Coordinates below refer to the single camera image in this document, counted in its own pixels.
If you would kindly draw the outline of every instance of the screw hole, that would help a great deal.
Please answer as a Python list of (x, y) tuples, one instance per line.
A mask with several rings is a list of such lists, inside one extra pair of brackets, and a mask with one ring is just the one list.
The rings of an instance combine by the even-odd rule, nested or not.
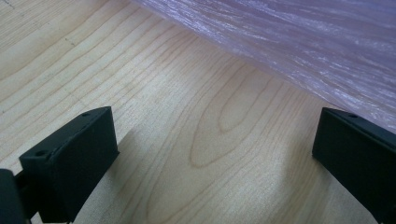
[(41, 157), (47, 154), (47, 150), (41, 150), (41, 151), (37, 151), (37, 153), (35, 154), (37, 157)]

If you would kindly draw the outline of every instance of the wooden table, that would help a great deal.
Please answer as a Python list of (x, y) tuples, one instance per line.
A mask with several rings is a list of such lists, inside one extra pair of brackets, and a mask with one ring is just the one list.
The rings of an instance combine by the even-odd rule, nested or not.
[(311, 157), (328, 104), (128, 0), (0, 1), (0, 66), (14, 174), (113, 108), (120, 156), (75, 223), (375, 223)]

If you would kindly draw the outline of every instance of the light wooden surface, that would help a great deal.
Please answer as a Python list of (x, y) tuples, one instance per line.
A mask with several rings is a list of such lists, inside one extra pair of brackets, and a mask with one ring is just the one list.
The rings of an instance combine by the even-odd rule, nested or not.
[(326, 103), (129, 1), (0, 1), (0, 67), (14, 174), (113, 107), (121, 154), (75, 223), (375, 223), (311, 157)]

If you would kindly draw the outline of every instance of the black bracket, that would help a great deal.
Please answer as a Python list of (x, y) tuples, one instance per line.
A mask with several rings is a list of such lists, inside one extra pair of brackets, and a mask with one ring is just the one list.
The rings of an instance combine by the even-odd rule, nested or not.
[(371, 212), (396, 223), (396, 135), (344, 111), (323, 108), (314, 158)]
[(72, 222), (117, 158), (111, 107), (83, 113), (20, 156), (15, 177), (0, 170), (0, 223)]

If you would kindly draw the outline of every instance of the wood grain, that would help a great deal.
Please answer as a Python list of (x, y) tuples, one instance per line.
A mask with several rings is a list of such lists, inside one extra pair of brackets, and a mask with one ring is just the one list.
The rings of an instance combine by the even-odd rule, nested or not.
[(329, 105), (271, 71), (130, 1), (5, 0), (0, 19), (2, 168), (113, 107), (121, 154), (75, 223), (375, 223), (311, 157)]

